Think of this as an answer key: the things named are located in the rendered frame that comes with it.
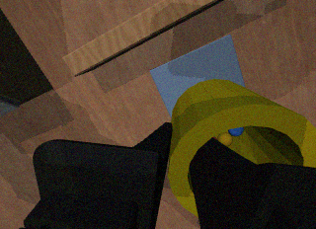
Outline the blue marble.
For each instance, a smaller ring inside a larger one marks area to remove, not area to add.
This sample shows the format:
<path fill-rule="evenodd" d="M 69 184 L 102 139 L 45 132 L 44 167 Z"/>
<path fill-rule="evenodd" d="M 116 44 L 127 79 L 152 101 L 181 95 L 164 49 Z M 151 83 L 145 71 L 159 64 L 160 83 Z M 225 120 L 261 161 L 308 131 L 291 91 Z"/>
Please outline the blue marble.
<path fill-rule="evenodd" d="M 228 132 L 232 136 L 240 136 L 243 133 L 243 131 L 244 131 L 244 127 L 232 128 L 228 130 Z"/>

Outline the dark brown flat bar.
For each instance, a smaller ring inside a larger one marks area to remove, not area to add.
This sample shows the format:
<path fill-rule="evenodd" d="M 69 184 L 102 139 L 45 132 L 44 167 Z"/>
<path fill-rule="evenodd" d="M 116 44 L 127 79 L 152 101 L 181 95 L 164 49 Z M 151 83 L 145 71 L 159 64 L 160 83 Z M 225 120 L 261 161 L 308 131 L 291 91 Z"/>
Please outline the dark brown flat bar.
<path fill-rule="evenodd" d="M 62 57 L 74 77 L 90 72 L 224 0 L 161 0 Z"/>

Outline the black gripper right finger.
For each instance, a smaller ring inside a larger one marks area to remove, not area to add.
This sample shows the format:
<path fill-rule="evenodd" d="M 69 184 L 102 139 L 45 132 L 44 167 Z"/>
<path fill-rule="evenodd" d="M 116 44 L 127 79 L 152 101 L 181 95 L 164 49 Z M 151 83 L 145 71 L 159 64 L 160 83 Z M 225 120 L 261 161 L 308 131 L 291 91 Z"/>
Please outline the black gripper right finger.
<path fill-rule="evenodd" d="M 200 229 L 265 229 L 279 201 L 316 202 L 316 168 L 255 164 L 213 137 L 189 170 Z"/>

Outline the yellow marble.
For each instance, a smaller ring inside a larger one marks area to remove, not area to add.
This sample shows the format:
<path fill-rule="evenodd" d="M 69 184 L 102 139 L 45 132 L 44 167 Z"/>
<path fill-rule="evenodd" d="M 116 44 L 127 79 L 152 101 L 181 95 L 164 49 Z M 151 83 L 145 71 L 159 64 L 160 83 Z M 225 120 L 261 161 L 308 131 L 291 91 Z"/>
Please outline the yellow marble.
<path fill-rule="evenodd" d="M 217 140 L 224 144 L 226 147 L 230 146 L 233 142 L 232 136 L 227 132 L 222 132 L 218 135 Z"/>

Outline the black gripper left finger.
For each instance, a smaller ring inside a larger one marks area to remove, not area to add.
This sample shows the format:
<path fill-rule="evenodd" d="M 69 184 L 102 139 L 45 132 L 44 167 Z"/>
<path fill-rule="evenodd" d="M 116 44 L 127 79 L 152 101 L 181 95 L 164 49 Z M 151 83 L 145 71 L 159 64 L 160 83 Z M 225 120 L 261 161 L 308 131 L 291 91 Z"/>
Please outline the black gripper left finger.
<path fill-rule="evenodd" d="M 40 199 L 48 191 L 132 200 L 137 229 L 155 229 L 173 127 L 165 122 L 133 147 L 55 139 L 34 152 Z"/>

